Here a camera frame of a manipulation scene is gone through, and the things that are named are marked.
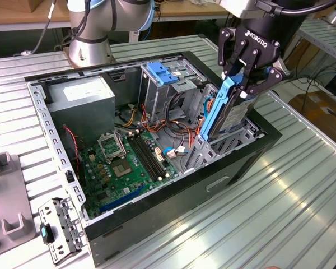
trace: cardboard box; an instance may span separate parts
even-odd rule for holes
[[[0,8],[32,13],[43,0],[0,0]]]
[[[304,96],[305,94],[297,95],[290,100],[289,105],[300,112]],[[336,142],[336,101],[327,93],[323,91],[309,93],[302,115]]]

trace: metal slotted table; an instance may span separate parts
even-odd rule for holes
[[[191,50],[217,74],[217,49],[198,36],[112,47],[119,61]],[[65,197],[24,76],[71,68],[63,53],[0,59],[0,152],[19,154],[38,207]],[[273,94],[257,111],[282,134],[247,175],[100,268],[332,268],[336,264],[336,145]],[[51,268],[36,238],[0,255],[0,268]],[[93,268],[88,247],[59,268]]]
[[[306,20],[297,34],[336,59],[336,26],[324,20]]]

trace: ram slot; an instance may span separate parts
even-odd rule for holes
[[[130,146],[134,150],[134,153],[137,155],[138,159],[140,160],[140,162],[142,163],[142,165],[144,166],[144,168],[147,170],[147,172],[150,175],[150,177],[152,178],[152,180],[156,181],[157,178],[158,178],[157,175],[156,175],[156,172],[152,169],[152,167],[150,166],[150,164],[146,160],[146,158],[144,158],[144,157],[141,156],[140,148],[137,145],[137,142],[133,138],[129,138],[128,139],[128,143],[130,144]]]
[[[149,157],[151,163],[154,165],[155,170],[157,171],[157,173],[159,173],[160,176],[163,176],[164,175],[164,171],[163,171],[162,167],[158,163],[157,159],[153,157],[153,155],[150,152],[150,150],[148,149],[146,143],[140,137],[137,137],[136,139],[138,141],[138,144],[142,148],[142,150],[145,150],[145,152],[146,152],[147,156]]]

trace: green motherboard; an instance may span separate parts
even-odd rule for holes
[[[110,163],[99,143],[80,151],[85,171],[85,184],[82,186],[86,196],[85,208],[91,219],[178,176],[168,160],[162,161],[162,158],[156,155],[157,148],[161,151],[162,149],[156,145],[149,132],[142,132],[138,139],[141,142],[140,146],[146,147],[145,156],[142,155],[142,150],[137,150],[137,144],[133,144],[130,137],[120,139],[125,156],[113,158]],[[120,148],[113,138],[104,142],[101,145],[106,155]],[[164,171],[164,177],[152,176],[154,162],[147,162],[152,157],[156,160],[156,169]]]

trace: blue drive bracket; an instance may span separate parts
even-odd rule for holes
[[[216,100],[213,104],[212,110],[210,111],[207,119],[204,121],[203,127],[200,130],[200,136],[205,140],[208,141],[209,139],[209,132],[212,129],[215,120],[220,114],[221,109],[228,103],[230,89],[233,86],[238,85],[242,81],[242,75],[236,75],[232,77],[227,77],[216,97]]]
[[[178,78],[173,76],[168,71],[168,68],[160,62],[147,63],[147,69],[161,85],[167,85],[178,81]]]

